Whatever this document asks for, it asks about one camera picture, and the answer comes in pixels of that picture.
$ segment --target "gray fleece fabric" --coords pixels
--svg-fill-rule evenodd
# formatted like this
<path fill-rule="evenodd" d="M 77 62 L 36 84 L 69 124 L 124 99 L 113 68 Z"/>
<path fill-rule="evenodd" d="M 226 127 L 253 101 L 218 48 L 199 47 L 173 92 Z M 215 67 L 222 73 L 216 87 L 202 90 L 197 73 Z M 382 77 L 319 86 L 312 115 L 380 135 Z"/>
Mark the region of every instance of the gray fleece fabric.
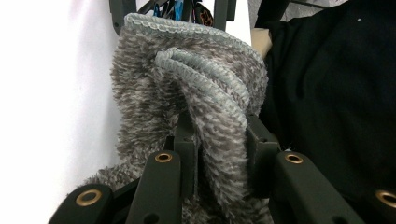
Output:
<path fill-rule="evenodd" d="M 113 65 L 121 163 L 86 183 L 117 190 L 137 179 L 188 110 L 204 169 L 183 223 L 272 222 L 267 201 L 248 187 L 245 115 L 259 114 L 268 79 L 256 51 L 220 30 L 129 14 Z"/>

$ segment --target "white wall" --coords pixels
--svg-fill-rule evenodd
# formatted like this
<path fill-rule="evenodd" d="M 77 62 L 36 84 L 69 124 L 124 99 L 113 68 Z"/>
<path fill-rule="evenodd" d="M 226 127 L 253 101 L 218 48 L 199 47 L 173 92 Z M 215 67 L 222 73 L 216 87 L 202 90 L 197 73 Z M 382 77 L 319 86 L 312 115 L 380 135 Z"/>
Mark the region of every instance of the white wall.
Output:
<path fill-rule="evenodd" d="M 236 17 L 227 31 L 250 43 L 247 1 Z M 118 37 L 108 0 L 6 1 L 0 27 L 0 223 L 47 223 L 66 193 L 118 161 Z"/>

